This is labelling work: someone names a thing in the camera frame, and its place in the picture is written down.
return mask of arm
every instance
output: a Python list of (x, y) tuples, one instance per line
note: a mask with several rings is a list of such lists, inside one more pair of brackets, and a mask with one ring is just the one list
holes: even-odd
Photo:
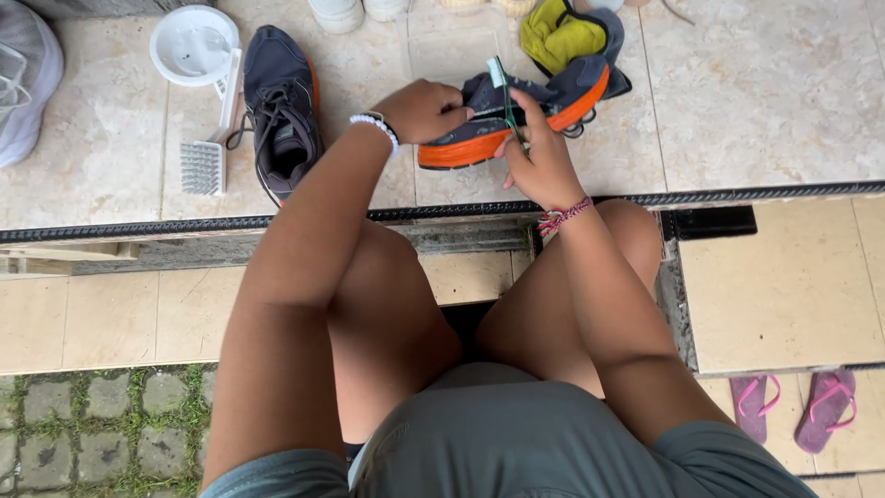
[[(469, 116), (457, 89), (419, 80), (374, 107), (401, 143), (423, 143)], [(447, 107), (452, 111), (443, 113)], [(324, 449), (343, 457), (326, 309), (350, 264), (391, 144), (350, 126), (262, 237), (221, 350), (203, 487), (260, 456)]]
[[(565, 139), (531, 97), (518, 90), (512, 96), (526, 111), (532, 148), (528, 159), (513, 141), (499, 148), (510, 168), (504, 186), (515, 182), (545, 210), (581, 202), (586, 194)], [(564, 222), (559, 237), (581, 338), (621, 422), (647, 446), (686, 422), (731, 424), (682, 363), (664, 317), (596, 209)]]

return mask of sneaker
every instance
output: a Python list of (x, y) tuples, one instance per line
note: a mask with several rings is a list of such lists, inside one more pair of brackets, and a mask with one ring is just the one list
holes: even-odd
[(412, 0), (363, 0), (366, 13), (378, 22), (388, 22), (396, 19), (402, 12), (409, 11)]
[[(547, 115), (554, 131), (570, 138), (580, 136), (584, 124), (596, 117), (594, 106), (605, 92), (609, 67), (594, 54), (574, 58), (566, 69), (550, 78), (546, 86), (507, 76), (507, 83), (531, 95)], [(504, 121), (504, 93), (492, 85), (489, 73), (468, 80), (461, 90), (473, 118), (428, 144), (418, 147), (418, 166), (425, 169), (468, 167), (495, 156), (495, 149), (511, 133)], [(512, 101), (513, 117), (525, 126), (526, 115)]]
[(228, 138), (236, 148), (245, 131), (255, 133), (255, 171), (274, 204), (282, 205), (322, 155), (319, 82), (313, 64), (289, 35), (274, 26), (258, 29), (246, 50), (242, 93), (252, 129), (242, 123)]
[(34, 149), (43, 108), (64, 71), (61, 47), (43, 19), (0, 0), (0, 167)]
[(363, 24), (360, 0), (308, 0), (313, 18), (330, 35), (343, 35)]

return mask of thigh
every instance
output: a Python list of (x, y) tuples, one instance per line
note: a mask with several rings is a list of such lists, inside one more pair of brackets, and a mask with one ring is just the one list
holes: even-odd
[(351, 444), (366, 442), (390, 410), (461, 356), (412, 245), (369, 221), (328, 325), (342, 435)]
[[(660, 263), (660, 235), (654, 217), (625, 200), (596, 208), (606, 227), (650, 290)], [(491, 360), (523, 369), (543, 380), (575, 384), (604, 397), (599, 376), (578, 331), (558, 237), (514, 283), (480, 323), (476, 347)]]

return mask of white plastic bowl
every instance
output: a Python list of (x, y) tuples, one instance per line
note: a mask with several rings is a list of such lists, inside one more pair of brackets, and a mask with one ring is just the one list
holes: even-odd
[(170, 82), (186, 87), (211, 85), (227, 76), (230, 52), (240, 34), (222, 11), (189, 5), (166, 14), (150, 35), (150, 59)]

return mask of white scrub brush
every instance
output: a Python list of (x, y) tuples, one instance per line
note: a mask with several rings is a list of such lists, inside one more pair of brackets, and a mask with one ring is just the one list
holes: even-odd
[(227, 187), (224, 141), (234, 129), (234, 107), (240, 93), (242, 50), (230, 54), (230, 71), (221, 104), (219, 127), (206, 141), (181, 144), (181, 191), (196, 195), (222, 195)]

